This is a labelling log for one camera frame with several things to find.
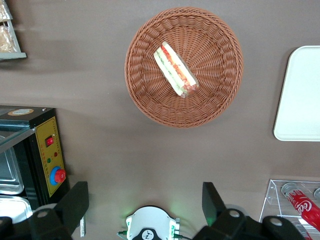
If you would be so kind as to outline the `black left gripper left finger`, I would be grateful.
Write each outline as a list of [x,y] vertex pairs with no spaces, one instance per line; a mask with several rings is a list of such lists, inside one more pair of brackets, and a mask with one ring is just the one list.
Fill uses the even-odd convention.
[[77,182],[55,206],[44,205],[29,218],[13,223],[8,216],[0,218],[2,240],[71,240],[89,209],[86,181]]

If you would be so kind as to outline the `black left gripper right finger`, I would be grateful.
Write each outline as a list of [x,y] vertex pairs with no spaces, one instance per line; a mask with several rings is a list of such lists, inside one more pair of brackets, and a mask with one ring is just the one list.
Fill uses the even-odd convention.
[[235,208],[227,208],[214,184],[202,184],[202,211],[207,225],[196,240],[303,240],[299,230],[287,219],[266,216],[257,222]]

